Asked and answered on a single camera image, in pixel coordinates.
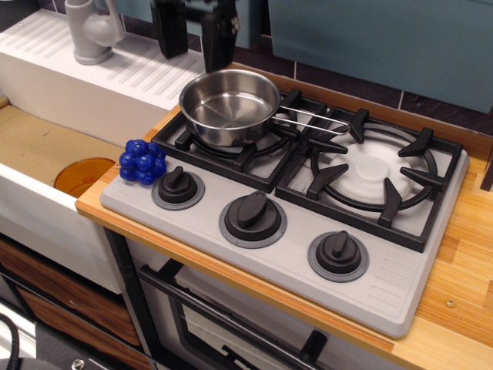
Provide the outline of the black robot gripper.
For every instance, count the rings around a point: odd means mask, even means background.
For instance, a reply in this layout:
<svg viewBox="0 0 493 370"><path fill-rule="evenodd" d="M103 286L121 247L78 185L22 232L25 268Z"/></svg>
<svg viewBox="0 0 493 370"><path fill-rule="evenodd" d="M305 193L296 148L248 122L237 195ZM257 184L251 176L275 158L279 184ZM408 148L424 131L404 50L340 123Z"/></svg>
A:
<svg viewBox="0 0 493 370"><path fill-rule="evenodd" d="M233 61L237 36L236 1L151 1L153 24L159 47L167 58L188 51L187 15L202 15L202 47L207 73Z"/></svg>

